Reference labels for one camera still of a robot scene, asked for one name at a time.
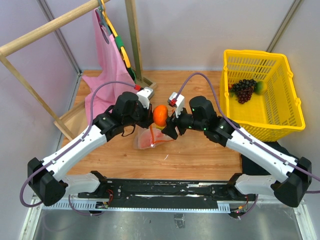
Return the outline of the orange persimmon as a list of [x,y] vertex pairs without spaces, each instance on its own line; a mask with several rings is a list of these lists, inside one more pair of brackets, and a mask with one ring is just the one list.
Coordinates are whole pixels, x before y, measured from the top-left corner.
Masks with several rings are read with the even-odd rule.
[[153,122],[159,127],[166,126],[166,120],[168,117],[168,108],[166,105],[158,105],[153,110]]

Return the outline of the clear zip bag orange zipper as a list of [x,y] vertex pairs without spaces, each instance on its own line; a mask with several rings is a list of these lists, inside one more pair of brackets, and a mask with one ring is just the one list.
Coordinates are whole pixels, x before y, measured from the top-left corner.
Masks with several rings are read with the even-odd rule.
[[133,147],[137,150],[155,148],[160,144],[174,141],[170,136],[162,133],[162,127],[152,124],[149,128],[137,127],[137,134],[133,140]]

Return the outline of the dark grape bunch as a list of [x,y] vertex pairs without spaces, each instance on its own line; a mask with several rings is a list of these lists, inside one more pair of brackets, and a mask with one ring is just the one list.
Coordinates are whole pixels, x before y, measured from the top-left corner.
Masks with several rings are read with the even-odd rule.
[[254,79],[243,79],[229,86],[231,96],[235,96],[239,104],[247,103],[254,93],[257,82]]

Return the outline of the watermelon slice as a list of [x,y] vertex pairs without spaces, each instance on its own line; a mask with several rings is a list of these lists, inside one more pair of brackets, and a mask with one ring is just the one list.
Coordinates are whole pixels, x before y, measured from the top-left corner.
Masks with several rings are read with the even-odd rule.
[[141,132],[137,139],[137,147],[139,149],[153,148],[159,141],[164,141],[166,136],[160,129],[145,129]]

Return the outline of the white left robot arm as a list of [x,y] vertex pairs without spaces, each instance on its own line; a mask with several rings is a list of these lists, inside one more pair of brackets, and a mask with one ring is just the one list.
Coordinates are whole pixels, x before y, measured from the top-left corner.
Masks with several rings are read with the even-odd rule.
[[28,162],[28,185],[45,206],[52,206],[68,195],[88,193],[101,198],[107,193],[107,179],[98,171],[82,175],[68,175],[68,171],[96,148],[117,135],[124,135],[126,127],[148,128],[153,123],[150,99],[154,91],[145,87],[137,93],[123,92],[107,110],[75,139],[52,155]]

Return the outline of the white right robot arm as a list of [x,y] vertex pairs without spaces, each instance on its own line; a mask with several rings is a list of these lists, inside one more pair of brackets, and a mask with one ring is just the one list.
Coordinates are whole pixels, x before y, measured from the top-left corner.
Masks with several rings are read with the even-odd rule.
[[310,160],[282,153],[250,135],[238,123],[217,116],[212,102],[204,96],[189,101],[191,113],[184,104],[184,97],[179,96],[175,112],[166,119],[163,134],[175,140],[186,130],[203,132],[210,141],[237,151],[269,173],[234,174],[226,188],[230,199],[238,200],[250,194],[269,195],[289,207],[299,206],[312,183]]

